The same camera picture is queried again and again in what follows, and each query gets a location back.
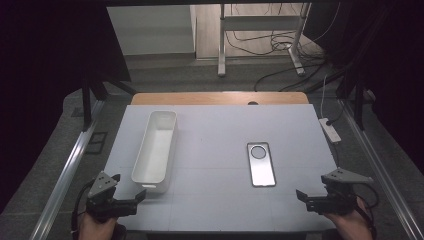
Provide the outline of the white plastic storage box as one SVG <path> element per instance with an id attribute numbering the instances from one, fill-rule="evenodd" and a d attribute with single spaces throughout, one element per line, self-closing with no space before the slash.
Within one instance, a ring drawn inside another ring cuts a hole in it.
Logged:
<path id="1" fill-rule="evenodd" d="M 149 115 L 131 179 L 152 193 L 170 185 L 178 133 L 177 114 L 154 111 Z"/>

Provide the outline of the aluminium rail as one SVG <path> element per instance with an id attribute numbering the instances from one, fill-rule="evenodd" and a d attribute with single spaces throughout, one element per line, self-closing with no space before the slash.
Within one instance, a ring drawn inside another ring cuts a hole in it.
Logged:
<path id="1" fill-rule="evenodd" d="M 408 235 L 409 240 L 424 240 L 424 233 L 422 232 L 414 214 L 409 208 L 401 192 L 395 186 L 394 181 L 386 170 L 381 158 L 377 154 L 374 146 L 368 138 L 366 132 L 361 130 L 353 117 L 353 110 L 351 107 L 344 103 L 342 100 L 338 101 L 338 104 L 342 108 L 344 117 L 347 119 L 350 127 L 363 148 L 369 164 L 373 169 L 376 178 L 378 179 L 380 186 L 385 192 L 388 201 L 394 209 L 403 229 Z"/>
<path id="2" fill-rule="evenodd" d="M 29 240 L 46 240 L 59 209 L 64 201 L 72 179 L 78 169 L 79 163 L 97 125 L 99 115 L 105 102 L 96 100 L 91 110 L 92 120 L 85 131 L 81 131 L 70 155 L 59 175 L 50 197 L 29 237 Z"/>

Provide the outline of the white metal desk frame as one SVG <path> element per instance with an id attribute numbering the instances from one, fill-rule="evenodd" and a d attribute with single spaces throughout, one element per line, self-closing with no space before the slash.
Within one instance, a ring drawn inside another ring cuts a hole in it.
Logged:
<path id="1" fill-rule="evenodd" d="M 305 3 L 298 16 L 225 16 L 225 5 L 220 5 L 220 28 L 219 28 L 219 52 L 218 52 L 218 76 L 226 74 L 225 56 L 225 33 L 227 31 L 295 31 L 293 43 L 288 48 L 288 54 L 292 60 L 298 76 L 306 74 L 305 68 L 300 62 L 297 46 L 303 33 L 307 14 L 310 8 Z"/>

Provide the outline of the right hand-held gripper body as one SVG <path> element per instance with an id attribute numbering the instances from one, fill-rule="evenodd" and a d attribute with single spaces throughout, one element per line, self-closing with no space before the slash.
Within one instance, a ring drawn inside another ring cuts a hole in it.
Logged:
<path id="1" fill-rule="evenodd" d="M 357 204 L 356 194 L 353 189 L 354 184 L 369 184 L 374 180 L 371 177 L 363 176 L 342 168 L 322 175 L 322 183 L 327 182 L 329 187 L 326 196 L 310 197 L 311 203 L 307 203 L 306 209 L 309 212 L 318 214 L 332 213 L 346 215 L 351 213 Z"/>

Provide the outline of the wooden table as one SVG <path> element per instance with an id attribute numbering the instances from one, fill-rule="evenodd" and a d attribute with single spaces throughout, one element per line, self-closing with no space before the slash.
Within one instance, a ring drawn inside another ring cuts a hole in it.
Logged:
<path id="1" fill-rule="evenodd" d="M 282 105 L 308 104 L 302 92 L 180 92 L 137 93 L 132 105 Z"/>

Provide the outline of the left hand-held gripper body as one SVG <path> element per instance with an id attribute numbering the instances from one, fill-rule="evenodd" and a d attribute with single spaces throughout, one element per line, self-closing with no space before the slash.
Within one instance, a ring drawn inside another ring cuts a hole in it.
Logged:
<path id="1" fill-rule="evenodd" d="M 110 218 L 119 218 L 137 213 L 137 205 L 133 199 L 119 200 L 114 198 L 118 182 L 105 172 L 101 171 L 94 179 L 90 187 L 86 212 L 100 222 L 106 222 Z"/>

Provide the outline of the person's left hand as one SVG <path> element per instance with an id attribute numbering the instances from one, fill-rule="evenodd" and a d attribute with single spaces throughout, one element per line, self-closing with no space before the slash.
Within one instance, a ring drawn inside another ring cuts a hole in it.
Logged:
<path id="1" fill-rule="evenodd" d="M 91 215 L 84 213 L 79 224 L 78 240 L 111 240 L 116 224 L 116 218 L 99 223 Z"/>

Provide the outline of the person's right hand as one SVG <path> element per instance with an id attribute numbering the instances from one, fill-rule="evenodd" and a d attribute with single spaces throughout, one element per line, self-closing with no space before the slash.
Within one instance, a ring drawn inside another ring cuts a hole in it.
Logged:
<path id="1" fill-rule="evenodd" d="M 346 215 L 325 213 L 324 216 L 335 225 L 343 240 L 373 240 L 370 224 L 365 217 L 366 205 L 359 197 L 357 207 L 360 211 L 354 210 Z"/>

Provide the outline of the white table board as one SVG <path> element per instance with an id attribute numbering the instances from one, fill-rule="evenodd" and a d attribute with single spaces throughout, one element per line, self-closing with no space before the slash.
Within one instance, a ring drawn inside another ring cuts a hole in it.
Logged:
<path id="1" fill-rule="evenodd" d="M 307 211 L 297 191 L 322 196 L 336 165 L 310 104 L 176 106 L 177 140 L 169 189 L 149 194 L 130 230 L 309 232 L 331 227 Z M 247 146 L 266 142 L 276 184 L 252 184 Z"/>

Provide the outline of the black metal stand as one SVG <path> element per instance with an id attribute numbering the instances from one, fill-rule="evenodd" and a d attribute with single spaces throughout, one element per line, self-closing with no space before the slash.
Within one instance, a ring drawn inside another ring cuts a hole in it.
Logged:
<path id="1" fill-rule="evenodd" d="M 348 100 L 353 93 L 353 119 L 360 130 L 364 130 L 363 105 L 373 103 L 375 97 L 365 85 L 363 76 L 349 76 L 346 74 L 336 89 L 336 96 L 340 100 Z"/>
<path id="2" fill-rule="evenodd" d="M 113 86 L 130 94 L 131 96 L 134 96 L 137 93 L 134 88 L 103 73 L 98 73 L 94 77 L 84 78 L 82 80 L 81 88 L 84 118 L 84 125 L 82 129 L 83 132 L 86 132 L 89 129 L 94 120 L 94 113 L 91 109 L 91 93 L 93 93 L 94 97 L 99 101 L 104 101 L 109 96 L 109 93 L 104 85 L 105 82 L 112 84 Z"/>

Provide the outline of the dark floor frame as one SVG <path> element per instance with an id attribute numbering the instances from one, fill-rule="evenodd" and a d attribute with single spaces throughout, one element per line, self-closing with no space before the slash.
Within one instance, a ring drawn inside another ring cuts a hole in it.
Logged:
<path id="1" fill-rule="evenodd" d="M 107 135 L 107 132 L 94 132 L 87 144 L 85 153 L 90 155 L 101 154 L 106 143 Z"/>

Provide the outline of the white power strip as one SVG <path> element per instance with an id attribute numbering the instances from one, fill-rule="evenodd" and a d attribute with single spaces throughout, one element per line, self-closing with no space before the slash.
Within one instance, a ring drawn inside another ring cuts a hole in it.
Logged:
<path id="1" fill-rule="evenodd" d="M 341 141 L 341 137 L 327 118 L 319 119 L 319 123 L 331 143 L 338 143 Z"/>

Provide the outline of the black curtain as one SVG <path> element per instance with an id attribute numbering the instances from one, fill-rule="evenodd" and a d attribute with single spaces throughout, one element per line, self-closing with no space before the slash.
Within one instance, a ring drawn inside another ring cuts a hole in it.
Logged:
<path id="1" fill-rule="evenodd" d="M 130 79 L 103 2 L 0 0 L 0 214 L 83 82 Z"/>
<path id="2" fill-rule="evenodd" d="M 337 95 L 371 91 L 379 121 L 424 172 L 424 0 L 316 0 L 304 35 L 348 68 Z"/>

